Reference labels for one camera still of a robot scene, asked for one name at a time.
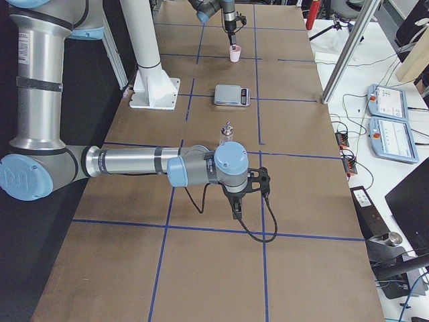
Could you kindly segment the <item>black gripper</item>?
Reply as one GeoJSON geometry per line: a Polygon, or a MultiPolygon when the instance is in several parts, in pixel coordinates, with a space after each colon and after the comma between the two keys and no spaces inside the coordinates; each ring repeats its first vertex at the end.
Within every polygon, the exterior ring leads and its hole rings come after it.
{"type": "Polygon", "coordinates": [[[231,209],[233,212],[233,219],[242,218],[242,198],[247,194],[246,189],[243,189],[239,192],[230,192],[227,190],[226,185],[222,185],[222,190],[224,195],[227,197],[228,201],[232,203],[231,209]]]}
{"type": "Polygon", "coordinates": [[[236,21],[226,21],[226,32],[228,34],[229,39],[231,40],[231,50],[234,52],[236,50],[236,37],[235,30],[237,28],[236,21]]]}

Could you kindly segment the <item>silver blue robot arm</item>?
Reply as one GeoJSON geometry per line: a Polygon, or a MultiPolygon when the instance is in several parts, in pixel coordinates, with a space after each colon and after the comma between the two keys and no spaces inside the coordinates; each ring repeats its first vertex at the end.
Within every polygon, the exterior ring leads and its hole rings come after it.
{"type": "Polygon", "coordinates": [[[11,151],[1,166],[25,171],[1,175],[3,215],[41,197],[27,191],[37,172],[47,179],[45,195],[85,176],[85,148],[60,139],[61,110],[74,117],[70,131],[76,134],[86,123],[105,129],[108,105],[90,102],[95,85],[85,85],[81,70],[74,71],[81,90],[64,93],[64,42],[101,39],[103,17],[101,1],[1,2],[1,151],[11,151]]]}
{"type": "Polygon", "coordinates": [[[233,0],[188,0],[189,4],[196,11],[196,16],[201,23],[206,23],[218,11],[222,11],[223,25],[229,38],[229,44],[233,50],[237,47],[236,29],[237,12],[233,0]]]}

